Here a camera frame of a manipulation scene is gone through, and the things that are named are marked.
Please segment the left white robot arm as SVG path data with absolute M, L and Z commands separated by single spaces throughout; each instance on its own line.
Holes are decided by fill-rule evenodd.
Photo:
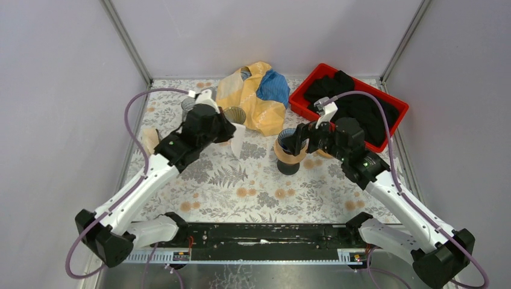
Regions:
M 157 190 L 198 160 L 207 146 L 234 140 L 243 133 L 243 125 L 231 123 L 220 108 L 194 106 L 125 187 L 96 210 L 83 209 L 75 216 L 80 241 L 109 268 L 121 264 L 135 248 L 161 241 L 182 246 L 187 232 L 175 219 L 164 215 L 135 222 L 135 216 Z

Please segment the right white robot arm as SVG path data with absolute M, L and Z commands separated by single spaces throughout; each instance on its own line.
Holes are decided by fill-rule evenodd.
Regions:
M 376 245 L 411 264 L 430 288 L 443 288 L 469 265 L 475 237 L 467 229 L 454 229 L 414 197 L 388 163 L 366 148 L 364 138 L 355 119 L 341 118 L 334 126 L 302 123 L 280 143 L 292 155 L 307 143 L 308 153 L 322 150 L 341 161 L 345 176 L 379 200 L 408 230 L 405 234 L 360 213 L 348 222 L 351 228 L 345 233 L 351 247 Z

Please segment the dark glass carafe red rim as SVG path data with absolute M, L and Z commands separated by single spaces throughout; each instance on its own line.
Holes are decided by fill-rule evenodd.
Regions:
M 295 164 L 287 164 L 281 160 L 277 161 L 277 169 L 280 173 L 284 175 L 294 175 L 297 171 L 299 171 L 300 163 Z

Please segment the white paper coffee filter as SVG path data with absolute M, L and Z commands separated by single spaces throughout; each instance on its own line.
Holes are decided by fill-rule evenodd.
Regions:
M 233 134 L 233 138 L 231 139 L 230 147 L 233 155 L 236 158 L 240 158 L 246 127 L 245 125 L 241 125 L 238 123 L 234 123 L 233 125 L 236 128 L 236 130 Z

